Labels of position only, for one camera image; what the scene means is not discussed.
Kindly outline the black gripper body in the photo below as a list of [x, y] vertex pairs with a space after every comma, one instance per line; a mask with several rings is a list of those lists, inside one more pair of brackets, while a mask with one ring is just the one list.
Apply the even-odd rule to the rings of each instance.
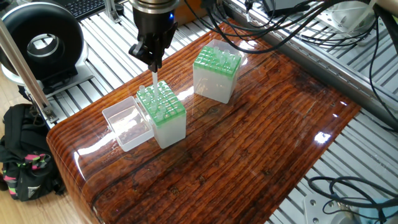
[[133, 0], [134, 23], [140, 35], [161, 34], [175, 24], [178, 0]]

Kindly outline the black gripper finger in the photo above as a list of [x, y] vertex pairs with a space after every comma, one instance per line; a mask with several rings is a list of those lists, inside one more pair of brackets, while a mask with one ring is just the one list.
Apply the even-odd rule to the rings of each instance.
[[153, 54], [145, 45], [145, 38], [142, 35], [137, 36], [138, 43], [134, 44], [128, 51], [130, 55], [145, 63], [149, 70], [156, 70], [156, 63]]
[[164, 55], [165, 49], [169, 48], [171, 45], [171, 41], [174, 37], [174, 33], [177, 30], [178, 24], [173, 24], [173, 26], [156, 36], [155, 39], [155, 70], [158, 70], [162, 67], [162, 57]]

